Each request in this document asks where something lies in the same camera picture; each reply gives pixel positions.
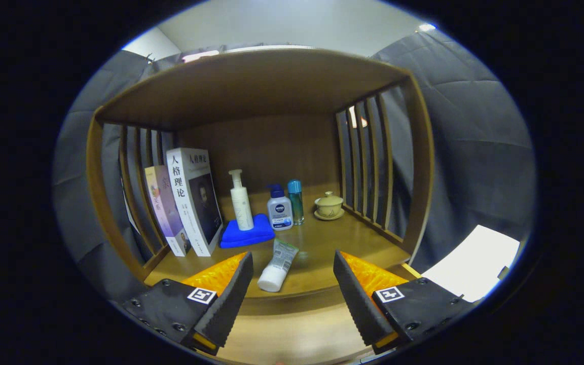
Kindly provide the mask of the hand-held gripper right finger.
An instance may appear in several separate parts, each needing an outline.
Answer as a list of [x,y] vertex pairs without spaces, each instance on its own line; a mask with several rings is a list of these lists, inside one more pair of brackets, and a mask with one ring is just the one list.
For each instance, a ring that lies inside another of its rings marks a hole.
[[431,279],[405,279],[347,252],[335,252],[333,271],[364,344],[376,354],[431,337],[475,307]]

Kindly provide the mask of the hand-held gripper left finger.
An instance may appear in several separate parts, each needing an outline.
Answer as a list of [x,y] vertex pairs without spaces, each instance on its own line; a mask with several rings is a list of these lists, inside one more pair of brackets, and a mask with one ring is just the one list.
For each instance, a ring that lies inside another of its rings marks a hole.
[[183,281],[163,279],[122,304],[126,314],[169,340],[216,355],[224,347],[253,277],[252,252]]

